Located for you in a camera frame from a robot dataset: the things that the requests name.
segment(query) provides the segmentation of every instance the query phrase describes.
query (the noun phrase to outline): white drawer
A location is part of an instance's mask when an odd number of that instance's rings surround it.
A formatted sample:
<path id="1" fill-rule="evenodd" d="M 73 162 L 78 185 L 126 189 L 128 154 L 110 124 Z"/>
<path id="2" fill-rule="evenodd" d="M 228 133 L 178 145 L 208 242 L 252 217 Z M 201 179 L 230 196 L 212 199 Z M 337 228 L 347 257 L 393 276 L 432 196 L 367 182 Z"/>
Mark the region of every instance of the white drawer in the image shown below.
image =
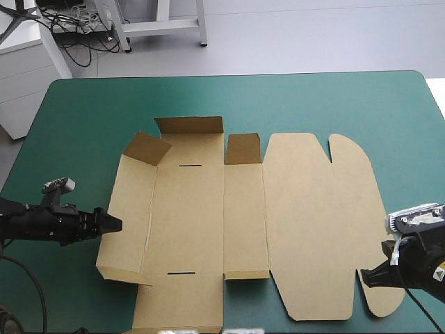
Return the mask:
<path id="1" fill-rule="evenodd" d="M 46 91 L 0 103 L 0 125 L 13 139 L 25 137 Z"/>
<path id="2" fill-rule="evenodd" d="M 51 82 L 60 79 L 54 65 L 0 80 L 0 103 L 48 89 Z"/>
<path id="3" fill-rule="evenodd" d="M 43 44 L 0 54 L 0 79 L 52 65 Z"/>

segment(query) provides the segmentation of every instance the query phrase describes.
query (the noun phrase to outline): gray floor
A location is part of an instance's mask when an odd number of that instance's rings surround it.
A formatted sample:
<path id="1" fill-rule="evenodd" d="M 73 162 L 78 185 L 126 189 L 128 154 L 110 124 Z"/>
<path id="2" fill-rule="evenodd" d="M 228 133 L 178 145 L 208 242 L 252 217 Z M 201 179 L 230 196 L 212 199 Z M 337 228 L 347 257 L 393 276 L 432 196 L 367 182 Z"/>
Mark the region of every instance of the gray floor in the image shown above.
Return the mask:
<path id="1" fill-rule="evenodd" d="M 153 1 L 122 0 L 124 16 L 154 16 Z M 130 54 L 68 60 L 75 77 L 150 77 L 418 70 L 445 77 L 445 0 L 204 0 L 209 46 L 195 33 L 132 38 Z M 172 0 L 174 18 L 194 0 Z M 75 49 L 87 61 L 84 49 Z M 0 188 L 21 142 L 0 129 Z"/>

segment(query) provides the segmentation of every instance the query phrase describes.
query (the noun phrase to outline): green table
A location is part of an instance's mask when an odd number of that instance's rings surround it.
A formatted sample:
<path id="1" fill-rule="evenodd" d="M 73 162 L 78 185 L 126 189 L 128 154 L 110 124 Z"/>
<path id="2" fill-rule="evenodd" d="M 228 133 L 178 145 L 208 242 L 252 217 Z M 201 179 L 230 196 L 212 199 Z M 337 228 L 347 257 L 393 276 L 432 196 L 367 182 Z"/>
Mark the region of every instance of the green table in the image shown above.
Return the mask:
<path id="1" fill-rule="evenodd" d="M 70 176 L 76 189 L 65 201 L 85 210 L 108 207 L 120 153 L 133 134 L 141 129 L 158 135 L 154 116 L 189 115 L 222 115 L 226 134 L 260 133 L 263 153 L 274 132 L 313 132 L 325 149 L 331 133 L 345 134 L 369 155 L 388 212 L 445 202 L 445 122 L 425 80 L 411 71 L 56 81 L 1 195 L 39 202 L 46 181 Z M 41 279 L 50 331 L 131 327 L 136 286 L 102 280 L 95 268 L 98 247 L 99 240 L 63 248 L 17 241 L 6 251 Z M 32 283 L 6 262 L 0 275 L 0 301 L 26 330 L 39 331 Z M 445 326 L 445 305 L 423 292 L 416 295 Z M 350 320 L 295 322 L 272 279 L 227 283 L 225 326 L 273 332 L 434 331 L 408 298 L 390 317 L 372 317 L 358 287 Z"/>

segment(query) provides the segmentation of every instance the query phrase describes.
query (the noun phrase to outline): white table frame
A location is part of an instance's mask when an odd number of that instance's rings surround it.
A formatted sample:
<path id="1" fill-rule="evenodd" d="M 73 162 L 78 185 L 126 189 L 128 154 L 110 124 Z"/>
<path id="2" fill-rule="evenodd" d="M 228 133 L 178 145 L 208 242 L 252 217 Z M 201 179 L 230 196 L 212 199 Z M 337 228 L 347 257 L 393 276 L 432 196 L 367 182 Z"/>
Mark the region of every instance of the white table frame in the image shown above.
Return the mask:
<path id="1" fill-rule="evenodd" d="M 197 19 L 170 20 L 170 0 L 158 0 L 156 21 L 126 23 L 120 12 L 117 0 L 108 0 L 108 7 L 114 29 L 124 51 L 130 52 L 129 39 L 137 36 L 167 35 L 171 33 L 185 33 L 199 31 L 201 45 L 207 46 L 206 22 L 203 0 L 196 0 Z"/>

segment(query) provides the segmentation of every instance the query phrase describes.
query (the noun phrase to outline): flattened cardboard box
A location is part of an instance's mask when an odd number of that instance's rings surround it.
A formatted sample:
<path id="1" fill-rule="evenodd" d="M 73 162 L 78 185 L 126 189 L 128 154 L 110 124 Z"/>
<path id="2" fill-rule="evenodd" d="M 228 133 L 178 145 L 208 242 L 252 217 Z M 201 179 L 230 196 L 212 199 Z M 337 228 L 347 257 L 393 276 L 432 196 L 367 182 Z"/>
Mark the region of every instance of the flattened cardboard box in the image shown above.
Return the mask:
<path id="1" fill-rule="evenodd" d="M 333 135 L 331 163 L 314 135 L 274 134 L 261 165 L 258 135 L 236 134 L 224 165 L 221 118 L 156 121 L 161 140 L 136 134 L 121 157 L 109 212 L 124 230 L 103 236 L 97 260 L 103 277 L 143 284 L 134 331 L 218 332 L 223 272 L 266 278 L 268 255 L 290 317 L 348 319 L 355 270 L 380 263 L 387 238 L 361 148 Z M 364 293 L 379 317 L 403 298 Z"/>
<path id="2" fill-rule="evenodd" d="M 108 210 L 124 226 L 97 267 L 140 284 L 133 328 L 218 333 L 223 274 L 269 277 L 259 137 L 229 143 L 225 166 L 221 117 L 156 122 L 161 139 L 137 133 L 121 156 Z"/>

